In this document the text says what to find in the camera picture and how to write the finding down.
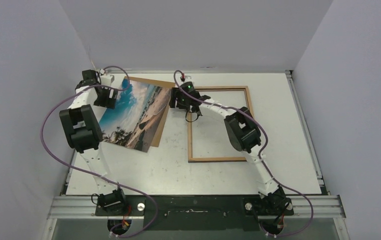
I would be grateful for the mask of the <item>beach landscape photo print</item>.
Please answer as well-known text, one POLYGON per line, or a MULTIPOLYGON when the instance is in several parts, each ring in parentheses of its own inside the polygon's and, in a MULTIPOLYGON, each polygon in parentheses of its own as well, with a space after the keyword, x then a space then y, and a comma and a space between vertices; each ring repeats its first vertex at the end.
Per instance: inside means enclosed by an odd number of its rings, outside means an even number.
POLYGON ((115 80, 122 89, 115 109, 107 109, 99 120, 102 141, 147 152, 170 100, 171 89, 136 82, 127 77, 115 80))

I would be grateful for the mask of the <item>brown cardboard backing board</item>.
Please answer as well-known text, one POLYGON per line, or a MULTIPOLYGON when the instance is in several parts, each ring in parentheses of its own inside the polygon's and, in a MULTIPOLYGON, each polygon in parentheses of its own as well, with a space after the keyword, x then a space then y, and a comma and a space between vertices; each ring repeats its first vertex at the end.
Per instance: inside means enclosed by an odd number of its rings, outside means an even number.
MULTIPOLYGON (((161 81, 161 80, 147 79, 147 78, 134 77, 134 76, 131 76, 129 79, 131 81, 155 85, 157 87, 163 87, 163 88, 167 88, 167 89, 171 89, 175 85, 173 82, 169 82, 169 81, 161 81)), ((161 117, 161 121, 157 127, 157 130, 155 132, 154 138, 152 140, 152 143, 151 143, 152 147, 159 147, 159 145, 160 145, 162 134, 163 134, 164 127, 165 127, 165 123, 167 120, 167 115, 168 115, 168 112, 170 109, 169 102, 170 102, 170 100, 167 100, 166 106, 163 107, 163 109, 161 110, 162 117, 161 117)))

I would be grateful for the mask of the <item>blue wooden picture frame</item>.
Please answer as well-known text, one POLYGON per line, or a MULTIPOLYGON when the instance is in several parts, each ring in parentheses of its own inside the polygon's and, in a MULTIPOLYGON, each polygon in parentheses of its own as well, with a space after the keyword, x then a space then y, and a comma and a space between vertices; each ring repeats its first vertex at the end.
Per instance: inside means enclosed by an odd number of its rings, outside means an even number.
MULTIPOLYGON (((245 107, 252 113, 253 105, 251 95, 247 86, 200 86, 195 87, 198 92, 242 92, 245 98, 245 107)), ((191 113, 187 112, 185 120, 187 123, 187 156, 189 163, 221 163, 221 162, 244 162, 245 157, 239 156, 207 156, 196 157, 194 156, 194 127, 199 123, 197 119, 192 120, 191 113)))

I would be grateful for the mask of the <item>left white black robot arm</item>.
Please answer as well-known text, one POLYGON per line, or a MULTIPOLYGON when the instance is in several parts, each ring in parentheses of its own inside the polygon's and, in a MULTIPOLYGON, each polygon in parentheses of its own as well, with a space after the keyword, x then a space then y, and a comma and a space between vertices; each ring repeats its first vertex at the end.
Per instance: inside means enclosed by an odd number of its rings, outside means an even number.
POLYGON ((110 88, 113 81, 112 75, 101 75, 92 69, 82 71, 82 80, 75 88, 77 96, 67 109, 59 112, 68 145, 96 173, 93 178, 97 187, 94 201, 97 216, 119 216, 129 208, 124 191, 107 181, 112 174, 100 146, 103 131, 93 110, 93 107, 115 108, 119 92, 110 88))

